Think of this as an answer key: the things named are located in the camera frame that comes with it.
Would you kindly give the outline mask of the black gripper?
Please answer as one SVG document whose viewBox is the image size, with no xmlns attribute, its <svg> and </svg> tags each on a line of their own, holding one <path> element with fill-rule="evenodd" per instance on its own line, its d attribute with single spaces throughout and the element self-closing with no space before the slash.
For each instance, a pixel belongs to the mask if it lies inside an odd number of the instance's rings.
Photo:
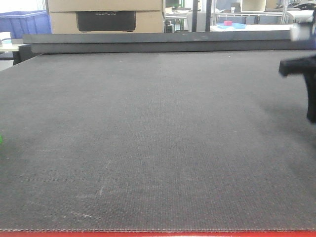
<svg viewBox="0 0 316 237">
<path fill-rule="evenodd" d="M 316 56 L 281 60 L 279 73 L 286 77 L 292 74 L 303 74 L 308 96 L 307 119 L 316 122 Z"/>
</svg>

